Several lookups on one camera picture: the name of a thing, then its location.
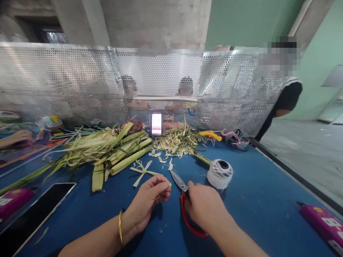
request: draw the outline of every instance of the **concrete floor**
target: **concrete floor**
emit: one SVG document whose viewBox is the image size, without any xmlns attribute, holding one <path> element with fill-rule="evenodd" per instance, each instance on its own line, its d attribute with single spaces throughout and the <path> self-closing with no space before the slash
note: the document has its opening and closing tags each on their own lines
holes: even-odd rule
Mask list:
<svg viewBox="0 0 343 257">
<path fill-rule="evenodd" d="M 261 143 L 343 206 L 343 126 L 274 119 Z"/>
</svg>

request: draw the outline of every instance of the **green wall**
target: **green wall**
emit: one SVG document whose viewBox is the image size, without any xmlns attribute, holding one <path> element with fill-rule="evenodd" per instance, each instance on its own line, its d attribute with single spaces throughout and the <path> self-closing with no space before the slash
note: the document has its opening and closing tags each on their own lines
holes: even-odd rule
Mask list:
<svg viewBox="0 0 343 257">
<path fill-rule="evenodd" d="M 312 120 L 334 97 L 338 89 L 321 87 L 336 65 L 343 64 L 343 1 L 331 6 L 304 53 L 296 76 L 303 92 L 296 108 L 285 119 Z"/>
<path fill-rule="evenodd" d="M 304 0 L 212 0 L 206 50 L 216 45 L 262 46 L 287 36 Z"/>
</svg>

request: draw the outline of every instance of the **scissors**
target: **scissors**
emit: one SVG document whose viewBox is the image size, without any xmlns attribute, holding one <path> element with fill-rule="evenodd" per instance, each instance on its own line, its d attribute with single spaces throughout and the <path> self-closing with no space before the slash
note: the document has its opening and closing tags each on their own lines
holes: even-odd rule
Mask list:
<svg viewBox="0 0 343 257">
<path fill-rule="evenodd" d="M 180 203 L 181 203 L 182 217 L 183 217 L 183 220 L 185 221 L 187 227 L 189 228 L 189 230 L 194 235 L 196 235 L 198 237 L 202 237 L 202 238 L 207 237 L 208 234 L 205 231 L 203 231 L 194 221 L 187 219 L 184 201 L 185 201 L 185 199 L 188 199 L 190 201 L 189 192 L 188 192 L 188 186 L 186 186 L 185 182 L 183 182 L 183 180 L 180 178 L 180 176 L 178 174 L 176 174 L 175 171 L 171 170 L 170 173 L 171 173 L 171 176 L 173 177 L 173 180 L 175 181 L 175 183 L 184 192 L 180 196 Z"/>
</svg>

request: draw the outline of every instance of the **black shirt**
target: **black shirt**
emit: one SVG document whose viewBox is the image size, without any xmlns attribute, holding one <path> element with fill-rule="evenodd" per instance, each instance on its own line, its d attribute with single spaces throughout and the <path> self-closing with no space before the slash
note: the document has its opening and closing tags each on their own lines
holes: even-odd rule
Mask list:
<svg viewBox="0 0 343 257">
<path fill-rule="evenodd" d="M 264 124 L 262 125 L 260 132 L 258 132 L 255 139 L 260 141 L 262 136 L 267 132 L 270 125 L 272 124 L 273 117 L 276 114 L 277 110 L 289 110 L 293 111 L 295 106 L 297 105 L 299 95 L 303 90 L 302 84 L 299 82 L 298 79 L 295 79 L 296 82 L 290 80 L 288 81 L 287 85 L 281 92 L 276 104 L 274 105 L 273 109 L 271 110 L 270 114 L 268 115 L 267 119 L 265 120 Z"/>
</svg>

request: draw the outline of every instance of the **pink device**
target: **pink device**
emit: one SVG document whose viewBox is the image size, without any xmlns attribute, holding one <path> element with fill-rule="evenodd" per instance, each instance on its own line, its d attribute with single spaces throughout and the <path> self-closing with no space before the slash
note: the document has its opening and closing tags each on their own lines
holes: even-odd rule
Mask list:
<svg viewBox="0 0 343 257">
<path fill-rule="evenodd" d="M 13 189 L 0 197 L 0 223 L 11 216 L 35 194 L 30 189 Z"/>
<path fill-rule="evenodd" d="M 340 256 L 343 256 L 343 223 L 323 207 L 299 202 L 298 204 L 302 207 L 300 213 L 307 222 Z"/>
</svg>

